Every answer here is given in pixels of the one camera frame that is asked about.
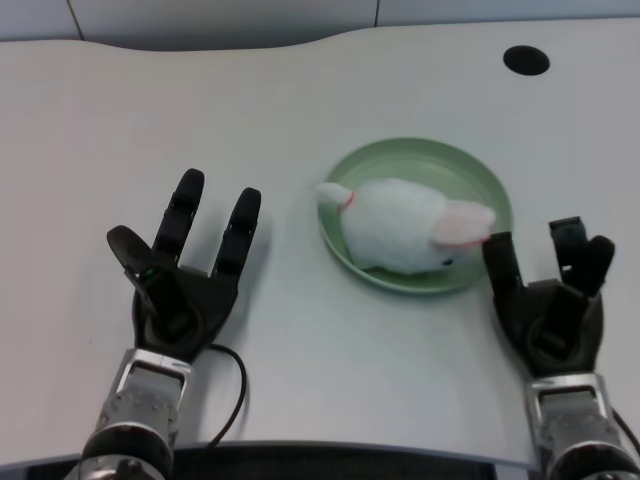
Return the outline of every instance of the black grommet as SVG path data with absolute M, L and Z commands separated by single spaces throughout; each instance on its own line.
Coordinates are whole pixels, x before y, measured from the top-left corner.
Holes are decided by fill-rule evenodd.
M 504 64 L 520 75 L 540 75 L 549 70 L 549 57 L 542 51 L 527 45 L 511 47 L 504 52 Z

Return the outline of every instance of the green plate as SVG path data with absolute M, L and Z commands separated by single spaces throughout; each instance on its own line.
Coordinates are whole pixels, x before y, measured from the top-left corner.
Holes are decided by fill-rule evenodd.
M 512 230 L 509 197 L 482 162 L 456 147 L 423 138 L 375 142 L 347 155 L 327 182 L 356 188 L 373 178 L 402 178 L 443 192 L 452 200 L 472 200 L 495 210 L 494 231 Z M 473 258 L 449 270 L 401 275 L 380 268 L 360 270 L 351 262 L 335 206 L 319 207 L 320 225 L 329 248 L 353 272 L 377 285 L 406 293 L 436 293 L 476 282 L 485 272 L 480 249 Z

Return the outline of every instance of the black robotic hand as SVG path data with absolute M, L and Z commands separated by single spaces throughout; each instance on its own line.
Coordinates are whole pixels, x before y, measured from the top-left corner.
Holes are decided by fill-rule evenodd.
M 483 246 L 502 328 L 534 377 L 592 372 L 603 333 L 600 287 L 615 246 L 580 218 L 549 224 L 561 280 L 523 285 L 511 233 Z
M 111 250 L 136 288 L 135 346 L 193 363 L 223 327 L 253 240 L 261 195 L 246 188 L 231 214 L 210 276 L 178 268 L 200 204 L 204 174 L 188 170 L 171 197 L 153 247 L 132 230 L 109 231 Z

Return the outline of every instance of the white wall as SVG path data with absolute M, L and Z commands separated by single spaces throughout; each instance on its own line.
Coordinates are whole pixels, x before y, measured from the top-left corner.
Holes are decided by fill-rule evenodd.
M 78 39 L 66 0 L 0 0 L 0 40 Z
M 640 16 L 640 0 L 380 0 L 378 26 Z
M 90 41 L 150 50 L 273 47 L 373 27 L 377 0 L 72 0 Z

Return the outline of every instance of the white tail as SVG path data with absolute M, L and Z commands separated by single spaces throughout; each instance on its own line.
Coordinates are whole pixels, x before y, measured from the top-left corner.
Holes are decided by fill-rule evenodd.
M 335 203 L 340 206 L 348 205 L 353 192 L 337 183 L 321 183 L 316 187 L 319 203 Z

